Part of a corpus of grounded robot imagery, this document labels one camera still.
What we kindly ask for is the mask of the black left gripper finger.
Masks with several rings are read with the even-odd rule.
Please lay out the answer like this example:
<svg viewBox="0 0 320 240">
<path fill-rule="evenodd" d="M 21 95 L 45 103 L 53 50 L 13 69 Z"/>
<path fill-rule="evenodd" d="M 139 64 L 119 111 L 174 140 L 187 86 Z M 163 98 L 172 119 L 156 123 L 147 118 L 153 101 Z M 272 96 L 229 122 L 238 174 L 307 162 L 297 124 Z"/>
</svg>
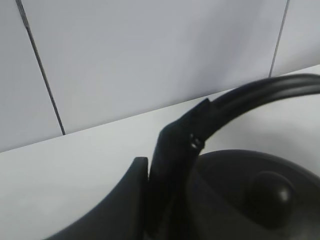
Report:
<svg viewBox="0 0 320 240">
<path fill-rule="evenodd" d="M 136 157 L 112 191 L 49 240 L 142 240 L 148 159 Z"/>
</svg>

